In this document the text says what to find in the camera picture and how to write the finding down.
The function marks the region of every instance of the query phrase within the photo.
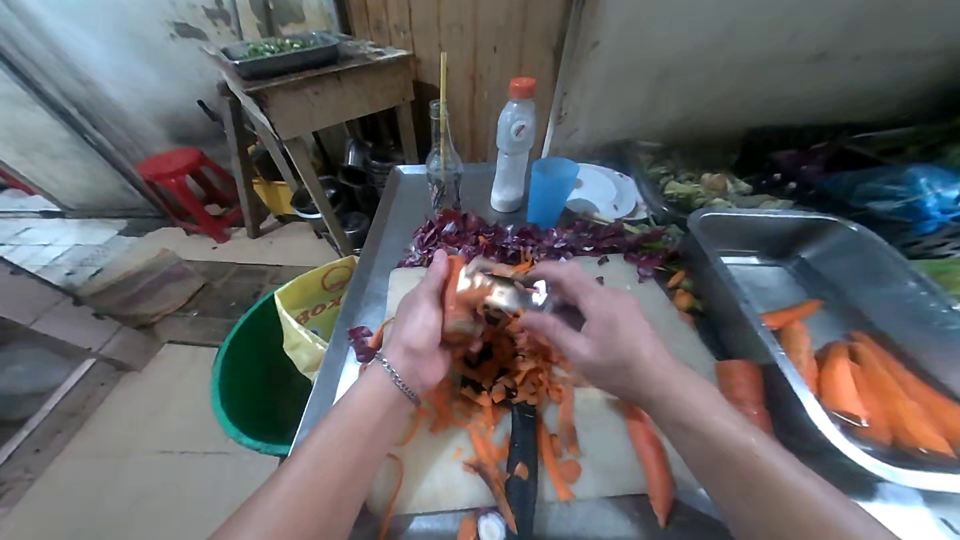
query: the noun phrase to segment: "left hand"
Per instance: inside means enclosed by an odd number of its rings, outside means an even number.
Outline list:
[[[437,250],[420,283],[403,297],[383,355],[418,394],[437,385],[450,368],[450,351],[440,346],[444,325],[443,291],[449,270]]]

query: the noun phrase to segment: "hand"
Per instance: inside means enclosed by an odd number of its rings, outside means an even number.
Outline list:
[[[677,364],[637,298],[603,287],[571,262],[542,262],[532,276],[546,279],[580,309],[586,323],[575,331],[554,315],[527,311],[520,324],[543,333],[598,388],[621,398],[642,394]]]
[[[418,394],[436,386],[450,368],[450,352],[440,347],[447,271],[446,253],[437,250],[423,280],[396,308],[390,339],[383,347],[387,361]]]

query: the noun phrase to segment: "black knife handle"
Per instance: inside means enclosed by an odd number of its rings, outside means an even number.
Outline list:
[[[534,513],[537,509],[537,408],[527,403],[514,405],[510,412],[510,452],[507,454],[507,503],[514,512],[516,534],[507,528],[507,538],[527,540],[534,537]],[[527,466],[527,479],[514,474],[516,465]]]

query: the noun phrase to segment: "orange bottle cap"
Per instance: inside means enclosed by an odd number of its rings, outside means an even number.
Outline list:
[[[514,99],[531,99],[537,89],[537,79],[533,77],[516,77],[510,80],[508,95]]]

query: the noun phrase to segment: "yellow plastic bag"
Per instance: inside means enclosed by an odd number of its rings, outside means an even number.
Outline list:
[[[274,292],[283,327],[283,350],[313,380],[353,277],[357,257],[344,257],[294,278]]]

